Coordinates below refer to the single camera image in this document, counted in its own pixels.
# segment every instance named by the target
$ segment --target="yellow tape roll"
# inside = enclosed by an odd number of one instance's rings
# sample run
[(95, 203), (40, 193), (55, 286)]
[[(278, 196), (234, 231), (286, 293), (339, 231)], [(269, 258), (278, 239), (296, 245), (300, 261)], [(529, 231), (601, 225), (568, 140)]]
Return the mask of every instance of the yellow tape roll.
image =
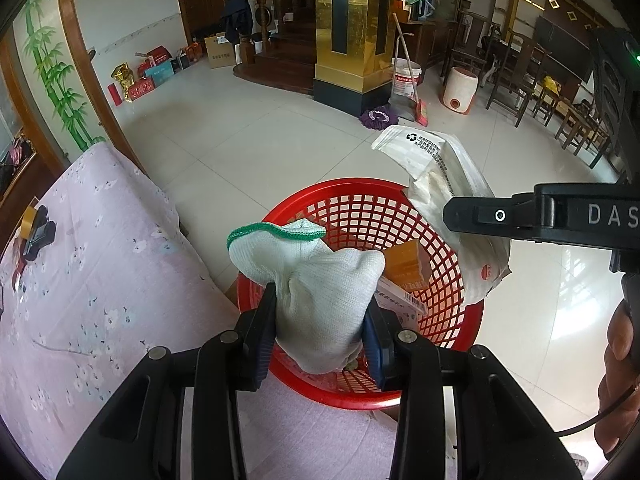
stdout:
[(27, 209), (25, 209), (24, 214), (22, 215), (22, 221), (20, 222), (20, 238), (24, 238), (25, 240), (29, 238), (37, 212), (38, 210), (31, 206), (28, 206)]

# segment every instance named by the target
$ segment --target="red plastic basket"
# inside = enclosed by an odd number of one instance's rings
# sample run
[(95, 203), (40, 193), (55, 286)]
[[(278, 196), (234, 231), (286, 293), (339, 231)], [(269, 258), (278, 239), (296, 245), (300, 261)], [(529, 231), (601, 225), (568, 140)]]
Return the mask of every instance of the red plastic basket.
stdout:
[[(344, 247), (384, 249), (418, 238), (431, 257), (427, 290), (415, 295), (429, 315), (418, 320), (420, 333), (440, 346), (466, 351), (478, 335), (484, 302), (461, 307), (462, 277), (453, 250), (431, 229), (402, 193), (403, 186), (373, 178), (342, 178), (307, 187), (277, 205), (265, 222), (278, 225), (299, 218), (326, 227), (325, 243)], [(238, 306), (257, 308), (262, 287), (238, 277)], [(400, 392), (381, 392), (358, 359), (353, 372), (311, 375), (303, 372), (279, 346), (274, 346), (270, 371), (308, 399), (348, 410), (378, 410), (400, 402)]]

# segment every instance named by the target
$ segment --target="black cable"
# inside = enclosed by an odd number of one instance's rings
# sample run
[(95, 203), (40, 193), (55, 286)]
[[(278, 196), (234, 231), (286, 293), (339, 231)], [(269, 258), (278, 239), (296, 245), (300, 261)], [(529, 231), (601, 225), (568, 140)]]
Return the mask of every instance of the black cable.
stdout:
[(614, 402), (612, 405), (610, 405), (606, 410), (597, 414), (593, 418), (590, 418), (589, 420), (587, 420), (587, 422), (584, 422), (579, 426), (575, 426), (574, 428), (569, 428), (568, 430), (556, 431), (556, 437), (561, 438), (562, 436), (569, 436), (574, 433), (579, 433), (583, 430), (586, 430), (587, 428), (590, 428), (594, 424), (597, 424), (603, 418), (606, 418), (611, 413), (615, 412), (620, 406), (622, 406), (622, 404), (638, 390), (639, 384), (640, 384), (639, 380), (636, 379), (634, 383), (631, 386), (629, 386), (628, 390), (624, 394), (622, 394), (620, 398), (616, 402)]

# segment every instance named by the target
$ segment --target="white box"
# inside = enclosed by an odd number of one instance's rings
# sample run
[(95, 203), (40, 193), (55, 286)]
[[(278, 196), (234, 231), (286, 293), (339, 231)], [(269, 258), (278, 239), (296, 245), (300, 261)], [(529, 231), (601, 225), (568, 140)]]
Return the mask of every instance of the white box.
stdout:
[(427, 306), (423, 302), (384, 276), (380, 276), (373, 296), (380, 308), (396, 313), (402, 328), (417, 331), (418, 315), (426, 316), (428, 314)]

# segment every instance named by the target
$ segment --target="tile floor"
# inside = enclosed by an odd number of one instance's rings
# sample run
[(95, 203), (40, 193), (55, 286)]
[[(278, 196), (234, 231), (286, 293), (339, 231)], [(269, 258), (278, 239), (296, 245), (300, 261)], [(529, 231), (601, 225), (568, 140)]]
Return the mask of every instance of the tile floor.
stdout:
[[(503, 108), (485, 110), (488, 88), (461, 116), (440, 105), (437, 87), (438, 70), (431, 69), (419, 89), (429, 104), (429, 128), (458, 136), (497, 196), (540, 182), (615, 180), (606, 162), (592, 171), (563, 151), (553, 125), (545, 128), (527, 114), (516, 129)], [(345, 176), (408, 183), (404, 170), (370, 149), (377, 133), (357, 118), (240, 80), (231, 68), (210, 70), (206, 62), (116, 115), (223, 290), (237, 274), (226, 253), (228, 233), (261, 220), (293, 192)], [(478, 342), (514, 373), (556, 430), (598, 410), (606, 327), (622, 296), (608, 261), (606, 251), (514, 242), (513, 273), (486, 300)], [(565, 444), (590, 460), (587, 478), (604, 464), (593, 429)]]

